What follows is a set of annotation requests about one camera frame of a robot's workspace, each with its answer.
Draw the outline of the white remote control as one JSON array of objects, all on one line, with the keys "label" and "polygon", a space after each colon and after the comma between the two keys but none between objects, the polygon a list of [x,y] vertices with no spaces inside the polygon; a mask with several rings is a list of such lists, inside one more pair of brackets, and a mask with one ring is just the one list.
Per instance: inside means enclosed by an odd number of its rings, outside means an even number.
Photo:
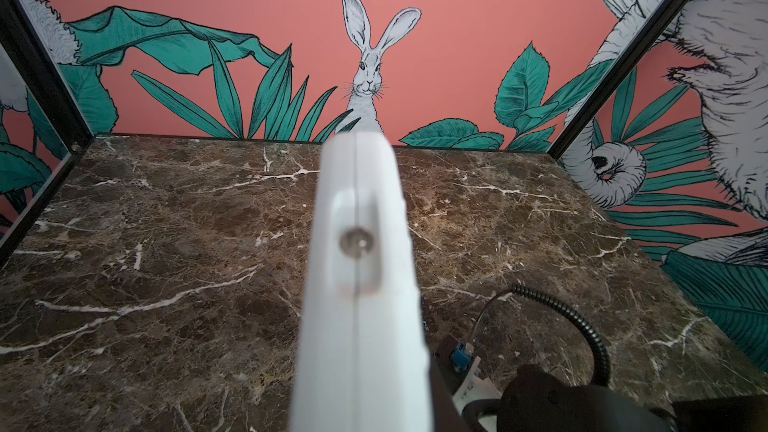
[{"label": "white remote control", "polygon": [[430,431],[430,354],[396,157],[376,132],[321,149],[293,431]]}]

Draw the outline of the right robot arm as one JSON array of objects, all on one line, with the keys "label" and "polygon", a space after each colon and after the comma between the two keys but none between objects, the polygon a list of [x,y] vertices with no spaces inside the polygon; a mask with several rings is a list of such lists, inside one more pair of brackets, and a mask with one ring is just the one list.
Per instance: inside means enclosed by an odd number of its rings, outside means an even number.
[{"label": "right robot arm", "polygon": [[767,397],[678,401],[673,411],[646,408],[602,386],[567,386],[536,365],[518,369],[498,399],[467,404],[461,418],[471,431],[496,418],[498,431],[765,431]]}]

